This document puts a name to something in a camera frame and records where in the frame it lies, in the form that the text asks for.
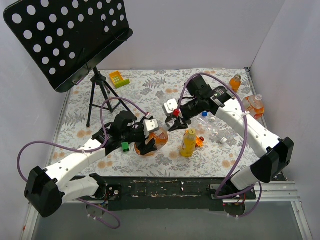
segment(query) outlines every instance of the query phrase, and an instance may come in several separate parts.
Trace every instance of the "gray floor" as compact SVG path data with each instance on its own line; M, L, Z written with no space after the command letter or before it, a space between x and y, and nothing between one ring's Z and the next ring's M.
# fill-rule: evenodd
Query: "gray floor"
M249 209L252 203L246 203ZM117 230L88 218L82 203L64 204L48 218L38 217L33 240L139 239L302 239L290 202L261 202L252 215L241 219L207 210L126 210L116 212ZM103 219L116 221L107 214Z

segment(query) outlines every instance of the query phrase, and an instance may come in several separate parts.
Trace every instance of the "perforated metal panel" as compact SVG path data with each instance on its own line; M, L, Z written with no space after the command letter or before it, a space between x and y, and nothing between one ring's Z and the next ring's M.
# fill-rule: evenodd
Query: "perforated metal panel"
M4 20L59 93L133 34L123 0L21 0Z

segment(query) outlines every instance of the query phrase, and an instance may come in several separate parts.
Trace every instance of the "floral tablecloth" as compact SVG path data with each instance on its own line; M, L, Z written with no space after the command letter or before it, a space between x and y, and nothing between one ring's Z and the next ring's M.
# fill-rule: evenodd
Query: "floral tablecloth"
M109 78L111 70L103 70L101 73ZM180 97L186 80L193 74L199 72L210 73L228 83L235 74L242 76L242 85L238 91L241 99L252 95L252 88L246 72L241 69L184 69L184 70L121 70L124 79L130 79L130 84L116 89L120 97L135 102L146 112L150 112L161 126L166 119L162 106L167 100ZM88 141L91 136L101 128L100 109L92 109L91 126L86 127L88 118L89 102L91 95L93 76L91 72L80 85L73 88L68 100L67 109L58 135L57 143L79 148ZM204 76L212 88L219 84L211 78ZM101 105L104 102L99 87L95 89L94 104ZM140 119L143 114L135 107L127 104L135 116ZM116 111L110 114L104 112L104 122L112 122L115 116L124 110L120 105ZM130 145L129 152L117 149L110 155L101 159L84 169L80 175L98 173L101 176L132 176L132 177L225 177L235 163L242 145L242 138L223 121L214 123L228 141L220 145L210 138L210 133L193 121L193 127L197 130L198 136L205 138L204 147L197 148L192 157L180 156L179 148L182 143L184 130L170 132L169 141L154 156L142 157L136 154L134 144ZM50 164L54 164L69 155L70 152L56 148ZM250 147L247 147L238 169L243 169L257 160L256 155Z

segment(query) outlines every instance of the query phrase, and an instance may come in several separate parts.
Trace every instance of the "tripod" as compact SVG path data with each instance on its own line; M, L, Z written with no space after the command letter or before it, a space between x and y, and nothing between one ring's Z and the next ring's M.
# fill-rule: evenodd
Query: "tripod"
M91 98L90 98L90 105L89 105L88 121L86 123L86 127L87 128L90 127L90 119L91 119L92 107L101 108L101 106L94 104L96 85L98 85L100 87L101 92L102 92L103 97L104 97L105 100L109 99L108 94L110 94L110 91L113 93L114 96L119 97L119 95L112 89L112 87L109 85L109 83L107 83L107 81L106 81L107 78L105 76L103 76L98 71L97 67L93 68L93 72L94 72L94 76L93 76L93 78L90 79L90 81L92 82L92 90L91 90ZM113 113L114 110L116 110L116 108L120 104L122 104L127 111L131 112L131 110L128 108L128 106L121 99L119 99L119 102L117 103L117 105L115 105L115 107L112 107L110 101L107 102L108 108L104 107L103 109L109 110L110 113Z

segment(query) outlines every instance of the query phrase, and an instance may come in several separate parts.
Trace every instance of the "green object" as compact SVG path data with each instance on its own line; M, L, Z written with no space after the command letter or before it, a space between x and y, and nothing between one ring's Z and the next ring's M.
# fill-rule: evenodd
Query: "green object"
M116 76L113 78L113 83L114 83L114 86L118 89L124 85L128 85L130 83L130 79L121 81L119 77Z
M124 152L129 152L129 151L130 151L130 149L129 149L129 144L128 144L127 142L121 143L121 146L122 146L122 150L123 150Z

